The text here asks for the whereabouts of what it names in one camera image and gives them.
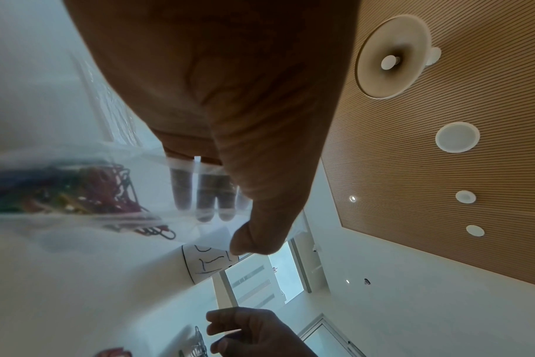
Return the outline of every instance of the wooden ceiling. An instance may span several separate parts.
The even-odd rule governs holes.
[[[370,99],[357,53],[400,14],[428,24],[442,57],[401,95]],[[481,140],[443,152],[436,132],[457,121]],[[344,228],[535,284],[535,0],[362,0],[323,164]]]

